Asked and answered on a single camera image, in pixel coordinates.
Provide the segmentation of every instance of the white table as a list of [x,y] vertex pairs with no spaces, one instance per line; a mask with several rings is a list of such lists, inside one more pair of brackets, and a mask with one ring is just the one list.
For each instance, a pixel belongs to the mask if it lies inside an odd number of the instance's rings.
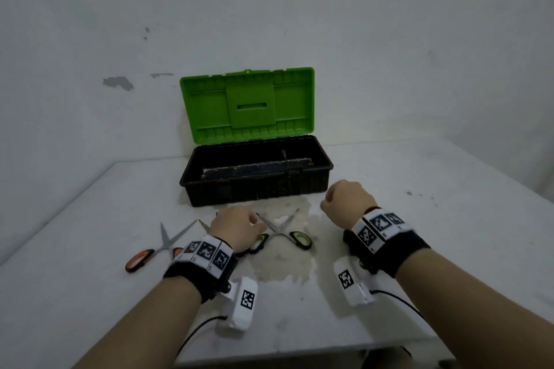
[[[335,164],[330,182],[361,181],[437,251],[554,321],[554,205],[440,139],[325,151]],[[160,280],[169,263],[165,252],[136,274],[123,266],[161,243],[160,221],[171,235],[192,219],[213,218],[213,208],[185,204],[178,180],[186,162],[115,164],[0,267],[0,366],[70,367]],[[322,198],[307,196],[310,214],[321,213]],[[195,225],[178,244],[202,233]],[[260,282],[249,331],[228,335],[207,326],[178,362],[381,347],[434,336],[387,297],[348,308],[334,275],[316,270],[304,284]],[[373,283],[403,294],[386,275]],[[207,305],[196,323],[218,314],[219,305]]]

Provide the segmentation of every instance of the white wall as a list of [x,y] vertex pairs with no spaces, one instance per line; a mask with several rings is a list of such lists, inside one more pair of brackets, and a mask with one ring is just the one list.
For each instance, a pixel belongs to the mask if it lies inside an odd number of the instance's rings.
[[191,152],[181,76],[312,66],[324,144],[446,135],[532,189],[553,165],[554,0],[0,2],[0,263],[114,161]]

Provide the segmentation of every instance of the person's right hand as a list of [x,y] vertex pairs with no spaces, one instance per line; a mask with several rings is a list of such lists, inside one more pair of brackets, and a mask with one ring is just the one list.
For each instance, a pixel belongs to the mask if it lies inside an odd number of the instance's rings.
[[362,188],[362,184],[340,180],[329,187],[321,209],[336,226],[352,229],[370,207],[377,207],[371,194]]

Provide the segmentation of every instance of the hand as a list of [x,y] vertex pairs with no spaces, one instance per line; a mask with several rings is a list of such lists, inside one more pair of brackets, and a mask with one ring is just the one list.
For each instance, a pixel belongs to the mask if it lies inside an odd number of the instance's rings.
[[246,251],[256,242],[256,237],[265,231],[258,216],[244,206],[224,208],[212,220],[209,234],[227,242],[235,253]]
[[321,209],[336,226],[352,229],[370,207],[377,207],[371,194],[358,182],[340,180],[329,187]]

